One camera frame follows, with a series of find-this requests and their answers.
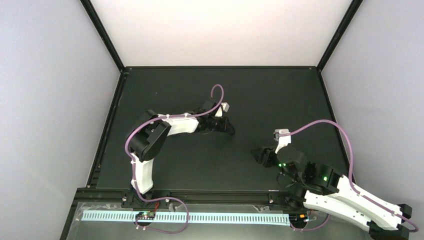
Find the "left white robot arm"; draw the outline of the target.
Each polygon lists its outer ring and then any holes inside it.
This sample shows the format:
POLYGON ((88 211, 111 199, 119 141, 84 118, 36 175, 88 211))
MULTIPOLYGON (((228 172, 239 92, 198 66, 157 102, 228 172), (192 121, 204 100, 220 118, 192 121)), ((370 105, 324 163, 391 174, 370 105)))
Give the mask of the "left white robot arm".
POLYGON ((229 108, 227 102, 208 99, 202 107, 178 115, 148 110, 145 122, 129 134, 124 146, 132 165, 132 187, 141 195, 153 188, 154 159, 167 137, 205 131, 234 135, 235 128, 225 116, 229 108))

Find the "circuit board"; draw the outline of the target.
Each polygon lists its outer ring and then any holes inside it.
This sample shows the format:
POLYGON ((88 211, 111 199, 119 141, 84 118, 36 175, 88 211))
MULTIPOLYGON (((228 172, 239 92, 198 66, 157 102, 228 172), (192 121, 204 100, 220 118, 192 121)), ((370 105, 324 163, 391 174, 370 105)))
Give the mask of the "circuit board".
POLYGON ((156 213, 151 211, 142 211, 135 215, 137 221, 153 221, 156 213))
POLYGON ((294 222, 294 223, 299 223, 299 222, 307 223, 310 221, 310 217, 307 214, 290 214, 289 220, 290 222, 294 222))

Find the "left circuit board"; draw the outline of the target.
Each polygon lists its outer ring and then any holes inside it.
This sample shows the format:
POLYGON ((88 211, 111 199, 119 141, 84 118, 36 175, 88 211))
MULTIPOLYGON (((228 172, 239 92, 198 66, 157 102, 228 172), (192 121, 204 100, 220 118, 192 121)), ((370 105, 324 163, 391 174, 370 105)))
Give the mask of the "left circuit board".
POLYGON ((137 221, 153 221, 156 213, 151 211, 142 211, 135 215, 137 221))

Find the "black aluminium front rail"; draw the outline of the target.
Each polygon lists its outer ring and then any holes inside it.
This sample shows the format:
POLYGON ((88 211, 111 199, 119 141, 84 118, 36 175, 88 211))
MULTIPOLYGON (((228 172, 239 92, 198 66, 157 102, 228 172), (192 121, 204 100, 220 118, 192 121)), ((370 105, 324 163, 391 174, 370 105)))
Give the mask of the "black aluminium front rail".
MULTIPOLYGON (((153 190, 147 198, 178 198, 185 204, 218 205, 272 205, 287 208, 285 191, 202 191, 202 190, 153 190)), ((71 206, 79 203, 118 203, 124 208, 153 208, 154 203, 140 200, 134 190, 107 188, 78 188, 71 206)))

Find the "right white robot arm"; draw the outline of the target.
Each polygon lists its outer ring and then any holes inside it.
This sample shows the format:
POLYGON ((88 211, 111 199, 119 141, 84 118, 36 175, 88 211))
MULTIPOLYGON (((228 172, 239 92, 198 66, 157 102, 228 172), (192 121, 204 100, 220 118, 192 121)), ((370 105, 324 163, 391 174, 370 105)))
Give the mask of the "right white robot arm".
POLYGON ((259 147, 251 150, 255 161, 265 168, 277 168, 278 176, 289 177, 288 191, 274 204, 290 211, 318 210, 349 222, 368 232, 374 240, 407 240, 410 230, 403 223, 412 216, 412 208, 392 204, 376 196, 365 196, 346 175, 333 168, 310 162, 291 144, 280 149, 259 147))

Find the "right circuit board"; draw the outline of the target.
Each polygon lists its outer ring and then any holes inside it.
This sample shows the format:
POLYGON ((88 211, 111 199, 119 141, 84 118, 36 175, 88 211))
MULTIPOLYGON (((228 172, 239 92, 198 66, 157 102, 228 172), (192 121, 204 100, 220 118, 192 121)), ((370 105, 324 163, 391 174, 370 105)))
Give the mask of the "right circuit board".
POLYGON ((294 223, 299 223, 299 222, 307 223, 310 221, 310 217, 307 214, 290 214, 289 220, 290 222, 294 222, 294 223))

